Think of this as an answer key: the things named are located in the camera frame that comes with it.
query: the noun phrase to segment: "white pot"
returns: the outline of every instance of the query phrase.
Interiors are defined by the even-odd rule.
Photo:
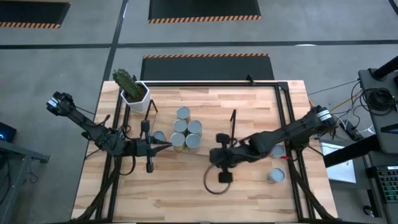
[[[129,103],[127,101],[127,99],[124,97],[124,90],[121,92],[121,96],[124,99],[124,101],[127,103],[127,105],[129,105],[129,107],[132,111],[140,113],[140,114],[144,114],[147,112],[148,106],[150,103],[150,91],[149,91],[148,87],[145,85],[145,83],[143,83],[141,81],[136,81],[136,83],[143,86],[147,90],[147,93],[145,94],[144,99],[142,99],[140,102]]]

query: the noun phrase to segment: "black floor mat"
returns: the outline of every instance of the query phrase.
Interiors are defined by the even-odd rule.
[[[259,20],[257,0],[150,0],[149,23]]]
[[[0,27],[58,29],[69,2],[0,1]]]
[[[267,54],[148,55],[141,80],[274,80]]]

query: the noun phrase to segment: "butcher block tabletop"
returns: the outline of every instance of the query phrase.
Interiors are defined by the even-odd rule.
[[[304,82],[286,81],[296,119],[310,109]],[[176,111],[181,106],[190,108],[191,119],[202,125],[202,145],[198,153],[175,152],[166,149],[153,159],[154,172],[146,172],[146,157],[137,157],[137,166],[130,175],[119,179],[114,222],[296,222],[292,186],[287,161],[267,157],[254,163],[241,163],[230,171],[234,182],[222,195],[208,193],[203,186],[203,174],[210,165],[209,150],[221,147],[216,143],[218,133],[230,134],[230,118],[236,109],[235,137],[239,140],[256,132],[280,128],[279,112],[274,87],[268,86],[150,86],[151,97],[159,110],[152,107],[148,120],[151,132],[163,131],[170,140],[172,124],[177,119]],[[99,123],[110,114],[106,126],[112,126],[119,87],[115,82],[104,82],[95,122]],[[285,117],[289,122],[284,92],[281,91]],[[119,126],[123,123],[122,103]],[[130,111],[130,137],[138,137],[144,114]],[[318,141],[311,145],[319,148]],[[87,154],[98,148],[89,143]],[[310,189],[327,211],[337,217],[335,203],[321,155],[304,150]],[[84,162],[78,186],[72,218],[81,215],[100,190],[106,153],[99,151]],[[124,157],[121,173],[128,173],[131,157]],[[270,184],[266,175],[273,168],[285,173],[285,180]],[[219,169],[212,169],[207,177],[211,190],[223,190],[218,183]],[[300,190],[304,217],[308,217],[305,197]],[[110,191],[103,216],[106,217]]]

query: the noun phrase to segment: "white paper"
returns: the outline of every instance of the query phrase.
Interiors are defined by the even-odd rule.
[[[344,148],[344,146],[337,146],[334,144],[321,142],[321,150],[323,155],[327,155],[342,148]],[[354,164],[352,160],[326,168],[326,172],[330,180],[339,180],[354,184],[356,183]]]

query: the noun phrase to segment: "cactus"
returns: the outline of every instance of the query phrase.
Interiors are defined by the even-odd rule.
[[[113,73],[114,81],[124,90],[129,101],[141,101],[143,97],[143,87],[138,85],[130,74],[124,69],[115,70]]]

